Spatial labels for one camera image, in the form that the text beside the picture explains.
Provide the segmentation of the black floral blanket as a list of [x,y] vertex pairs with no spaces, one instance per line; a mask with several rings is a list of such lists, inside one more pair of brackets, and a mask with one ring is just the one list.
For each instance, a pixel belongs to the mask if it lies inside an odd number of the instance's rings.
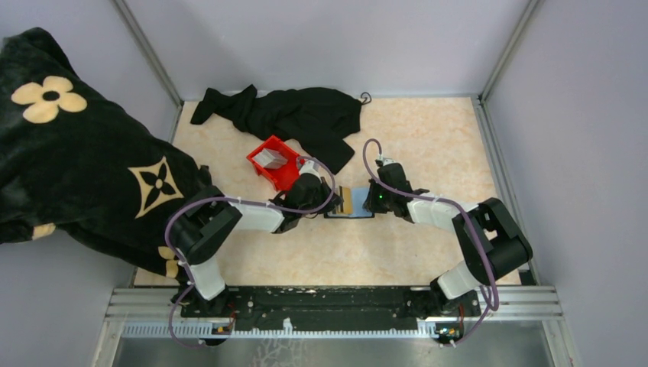
[[62,230],[92,250],[185,281],[164,232],[210,184],[207,167],[82,81],[48,31],[2,41],[2,243]]

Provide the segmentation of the black cloth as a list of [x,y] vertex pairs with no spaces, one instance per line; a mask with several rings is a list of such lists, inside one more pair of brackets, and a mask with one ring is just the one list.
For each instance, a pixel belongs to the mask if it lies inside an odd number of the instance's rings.
[[208,88],[190,123],[202,125],[216,114],[263,141],[272,135],[295,140],[338,174],[355,155],[345,138],[361,131],[361,110],[370,101],[323,87],[276,90],[262,97],[253,85],[231,96]]

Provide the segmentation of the black leather card holder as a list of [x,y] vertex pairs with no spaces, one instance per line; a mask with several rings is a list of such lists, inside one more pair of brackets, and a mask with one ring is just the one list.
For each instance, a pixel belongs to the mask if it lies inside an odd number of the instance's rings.
[[335,189],[335,194],[339,200],[334,205],[333,209],[324,214],[327,219],[370,219],[374,218],[375,214],[364,208],[364,203],[368,198],[368,187],[350,187],[352,189],[352,201],[354,212],[350,216],[343,216],[338,214],[338,205],[340,204],[340,197],[338,195],[338,187]]

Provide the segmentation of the red plastic bin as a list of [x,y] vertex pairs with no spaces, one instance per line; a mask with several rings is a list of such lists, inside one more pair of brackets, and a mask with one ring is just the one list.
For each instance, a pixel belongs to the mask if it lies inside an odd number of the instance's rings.
[[[283,167],[276,170],[266,170],[259,167],[252,161],[252,157],[263,148],[279,151],[284,157],[288,159],[288,162]],[[296,153],[277,136],[272,135],[261,145],[255,148],[251,153],[249,153],[246,158],[254,167],[256,174],[267,179],[273,185],[276,191],[288,191],[299,177],[298,163],[300,162],[300,160],[298,159],[298,157],[298,153]]]

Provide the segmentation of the stack of silver cards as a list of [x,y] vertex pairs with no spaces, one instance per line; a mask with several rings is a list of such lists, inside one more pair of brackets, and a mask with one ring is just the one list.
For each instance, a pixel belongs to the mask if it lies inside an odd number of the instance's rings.
[[288,159],[279,151],[263,148],[252,157],[252,161],[266,170],[276,170],[283,167]]

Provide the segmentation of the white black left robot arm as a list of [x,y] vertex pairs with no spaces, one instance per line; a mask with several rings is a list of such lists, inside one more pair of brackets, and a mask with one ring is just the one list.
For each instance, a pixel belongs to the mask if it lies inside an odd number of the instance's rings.
[[197,292],[199,306],[212,317],[229,306],[226,283],[216,254],[225,240],[242,230],[281,234],[309,215],[333,211],[343,199],[318,174],[300,174],[289,190],[256,202],[225,196],[215,186],[205,188],[167,222],[164,239],[186,272],[186,283]]

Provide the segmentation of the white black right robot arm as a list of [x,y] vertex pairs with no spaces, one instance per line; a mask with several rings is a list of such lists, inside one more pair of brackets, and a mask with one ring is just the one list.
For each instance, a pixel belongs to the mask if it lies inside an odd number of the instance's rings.
[[430,304],[440,315],[449,315],[461,296],[487,286],[527,263],[533,250],[507,207],[494,197],[481,203],[458,203],[413,190],[401,164],[378,159],[371,174],[364,208],[373,213],[393,213],[412,224],[431,225],[454,234],[463,259],[431,283]]

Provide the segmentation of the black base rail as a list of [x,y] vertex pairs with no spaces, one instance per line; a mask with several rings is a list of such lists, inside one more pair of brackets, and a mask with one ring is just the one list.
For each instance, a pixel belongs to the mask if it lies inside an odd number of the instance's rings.
[[236,331],[280,330],[285,320],[296,331],[415,330],[429,317],[481,314],[475,291],[445,302],[428,286],[231,286],[213,300],[191,291],[180,306],[182,317],[225,318]]

